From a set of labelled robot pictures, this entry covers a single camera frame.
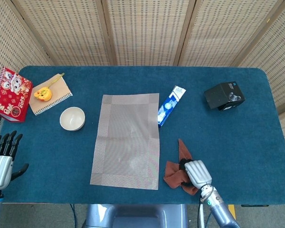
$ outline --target blue and white box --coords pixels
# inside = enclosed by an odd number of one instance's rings
[[[165,100],[165,102],[158,110],[157,123],[159,127],[161,127],[166,121],[166,119],[174,109],[175,105],[180,101],[181,97],[184,95],[185,92],[186,90],[180,88],[179,86],[175,86],[173,88],[169,97]]]

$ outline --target blue felt surface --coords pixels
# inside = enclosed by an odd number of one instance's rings
[[[194,159],[203,160],[213,185],[227,203],[285,203],[285,141],[265,73],[254,68],[28,66],[20,75],[34,85],[56,73],[73,96],[24,123],[4,123],[2,134],[23,133],[14,170],[30,167],[4,190],[6,202],[196,203],[181,188],[163,181],[166,161],[178,161],[181,138]],[[210,110],[203,92],[237,81],[246,101],[220,112]],[[90,185],[94,145],[103,94],[160,93],[160,105],[175,85],[187,89],[160,129],[159,190]],[[78,106],[84,127],[68,132],[59,125],[62,111]]]

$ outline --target gray placemat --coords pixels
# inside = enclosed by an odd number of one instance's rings
[[[159,94],[104,95],[90,184],[158,189]]]

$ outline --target cable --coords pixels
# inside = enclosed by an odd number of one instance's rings
[[[198,220],[197,220],[198,228],[200,228],[200,220],[199,220],[199,219],[200,219],[200,213],[199,213],[199,212],[200,212],[200,205],[201,205],[201,200],[202,200],[202,197],[201,197],[201,196],[199,197],[199,200],[200,200],[200,201],[199,201]]]
[[[207,228],[207,226],[208,226],[208,222],[209,222],[209,220],[210,220],[210,216],[212,215],[212,212],[210,212],[210,214],[209,214],[209,216],[208,216],[208,218],[207,218],[207,222],[206,222],[206,226],[205,226],[205,228]]]
[[[85,228],[86,227],[86,220],[83,222],[81,228]]]
[[[75,213],[75,204],[70,204],[71,206],[71,209],[72,209],[72,212],[73,212],[73,215],[74,215],[74,227],[77,228],[77,216],[76,216],[76,213]]]

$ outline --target yellow figurine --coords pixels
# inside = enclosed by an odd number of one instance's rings
[[[52,91],[49,89],[51,85],[53,85],[56,81],[59,80],[65,73],[62,73],[58,78],[51,82],[48,87],[42,87],[38,91],[34,93],[34,97],[36,97],[40,101],[49,101],[52,98]]]

